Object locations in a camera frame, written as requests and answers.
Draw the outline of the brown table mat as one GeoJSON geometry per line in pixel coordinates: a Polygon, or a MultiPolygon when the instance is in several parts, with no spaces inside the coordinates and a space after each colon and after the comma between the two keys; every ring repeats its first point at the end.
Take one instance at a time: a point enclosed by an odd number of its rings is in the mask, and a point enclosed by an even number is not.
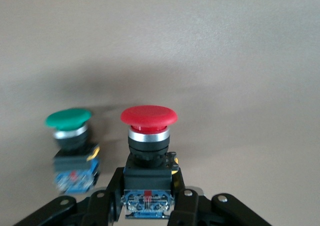
{"type": "Polygon", "coordinates": [[[0,0],[0,226],[58,195],[48,115],[92,111],[104,187],[148,104],[188,186],[320,226],[320,0],[0,0]]]}

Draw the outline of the red mushroom push button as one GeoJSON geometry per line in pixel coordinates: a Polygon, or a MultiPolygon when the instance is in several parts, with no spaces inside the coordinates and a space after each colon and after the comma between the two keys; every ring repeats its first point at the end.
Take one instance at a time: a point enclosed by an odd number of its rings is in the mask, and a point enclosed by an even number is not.
{"type": "Polygon", "coordinates": [[[177,154],[169,152],[169,126],[178,120],[170,108],[139,105],[120,116],[129,126],[129,156],[123,170],[121,198],[127,219],[168,219],[175,205],[173,174],[180,169],[177,154]]]}

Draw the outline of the green mushroom push button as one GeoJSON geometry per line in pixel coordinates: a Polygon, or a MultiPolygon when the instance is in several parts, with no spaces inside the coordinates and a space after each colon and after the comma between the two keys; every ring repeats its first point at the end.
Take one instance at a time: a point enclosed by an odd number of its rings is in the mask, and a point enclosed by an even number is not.
{"type": "Polygon", "coordinates": [[[94,188],[100,175],[100,146],[90,140],[84,108],[69,108],[49,115],[45,124],[54,129],[59,151],[53,157],[54,183],[63,194],[84,194],[94,188]]]}

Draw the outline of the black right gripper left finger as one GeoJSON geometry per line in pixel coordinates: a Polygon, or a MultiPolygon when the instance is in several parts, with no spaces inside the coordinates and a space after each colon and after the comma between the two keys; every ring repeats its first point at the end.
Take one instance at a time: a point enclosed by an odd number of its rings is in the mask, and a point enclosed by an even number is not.
{"type": "Polygon", "coordinates": [[[69,195],[59,196],[14,226],[113,226],[122,210],[123,171],[123,167],[118,167],[106,188],[82,201],[69,195]]]}

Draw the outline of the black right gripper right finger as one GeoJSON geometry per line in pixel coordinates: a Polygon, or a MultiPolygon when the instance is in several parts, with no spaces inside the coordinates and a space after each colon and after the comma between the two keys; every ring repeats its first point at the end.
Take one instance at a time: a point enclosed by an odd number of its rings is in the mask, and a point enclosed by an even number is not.
{"type": "Polygon", "coordinates": [[[229,193],[211,199],[201,189],[185,186],[182,171],[172,176],[174,209],[167,226],[272,226],[229,193]]]}

